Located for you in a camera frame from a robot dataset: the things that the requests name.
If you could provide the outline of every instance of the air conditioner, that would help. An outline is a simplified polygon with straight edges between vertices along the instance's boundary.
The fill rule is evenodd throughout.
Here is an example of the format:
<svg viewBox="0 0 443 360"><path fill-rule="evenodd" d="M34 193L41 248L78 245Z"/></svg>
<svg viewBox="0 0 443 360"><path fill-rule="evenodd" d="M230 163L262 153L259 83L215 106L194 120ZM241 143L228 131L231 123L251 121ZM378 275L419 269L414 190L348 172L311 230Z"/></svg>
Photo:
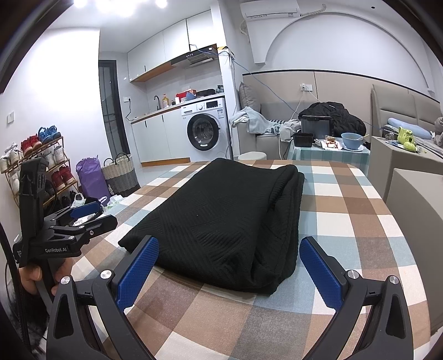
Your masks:
<svg viewBox="0 0 443 360"><path fill-rule="evenodd" d="M258 0L240 4L246 21L300 17L296 0Z"/></svg>

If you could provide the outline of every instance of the black basket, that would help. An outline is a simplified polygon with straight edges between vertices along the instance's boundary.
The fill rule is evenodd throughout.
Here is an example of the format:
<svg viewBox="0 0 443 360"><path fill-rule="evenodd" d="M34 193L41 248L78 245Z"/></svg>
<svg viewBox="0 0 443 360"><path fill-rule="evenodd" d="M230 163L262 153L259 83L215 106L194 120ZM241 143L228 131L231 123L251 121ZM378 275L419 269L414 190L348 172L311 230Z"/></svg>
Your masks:
<svg viewBox="0 0 443 360"><path fill-rule="evenodd" d="M294 146L302 148L312 148L312 142L314 141L314 134L312 133L295 133L292 136L294 140Z"/></svg>

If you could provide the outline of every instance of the range hood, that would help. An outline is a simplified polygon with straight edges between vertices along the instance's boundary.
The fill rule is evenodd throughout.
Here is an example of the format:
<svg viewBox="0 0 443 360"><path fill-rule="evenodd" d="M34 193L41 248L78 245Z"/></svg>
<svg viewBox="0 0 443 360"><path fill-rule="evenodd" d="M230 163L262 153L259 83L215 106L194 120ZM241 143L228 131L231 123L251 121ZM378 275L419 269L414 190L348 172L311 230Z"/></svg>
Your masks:
<svg viewBox="0 0 443 360"><path fill-rule="evenodd" d="M206 46L201 49L188 52L171 60L171 65L187 69L212 61L218 57L217 47Z"/></svg>

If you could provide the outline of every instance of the kitchen backsplash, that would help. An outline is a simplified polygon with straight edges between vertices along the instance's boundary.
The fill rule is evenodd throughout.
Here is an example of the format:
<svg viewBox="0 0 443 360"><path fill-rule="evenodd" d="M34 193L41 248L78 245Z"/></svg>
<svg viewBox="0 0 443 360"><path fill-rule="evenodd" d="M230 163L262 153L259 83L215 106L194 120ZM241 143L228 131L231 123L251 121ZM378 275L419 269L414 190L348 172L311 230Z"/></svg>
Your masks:
<svg viewBox="0 0 443 360"><path fill-rule="evenodd" d="M222 73L217 59L188 69L176 68L156 76L145 82L149 112L157 110L158 102L154 100L155 95L159 96L161 102L163 94L166 94L171 102L176 94L189 88L197 91L216 89L217 85L223 84L221 79Z"/></svg>

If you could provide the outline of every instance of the blue shoe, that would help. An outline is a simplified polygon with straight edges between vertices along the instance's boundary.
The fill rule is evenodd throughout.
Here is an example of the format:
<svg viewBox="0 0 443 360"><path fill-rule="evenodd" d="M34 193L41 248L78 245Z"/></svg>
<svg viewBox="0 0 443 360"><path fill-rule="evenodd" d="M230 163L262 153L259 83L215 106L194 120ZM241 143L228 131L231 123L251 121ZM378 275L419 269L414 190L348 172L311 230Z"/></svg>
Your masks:
<svg viewBox="0 0 443 360"><path fill-rule="evenodd" d="M53 140L53 137L48 133L48 130L46 128L41 127L38 134L39 140L42 142L43 145Z"/></svg>
<svg viewBox="0 0 443 360"><path fill-rule="evenodd" d="M57 128L54 125L52 125L47 131L48 135L51 135L53 140L62 137L61 133L57 131Z"/></svg>

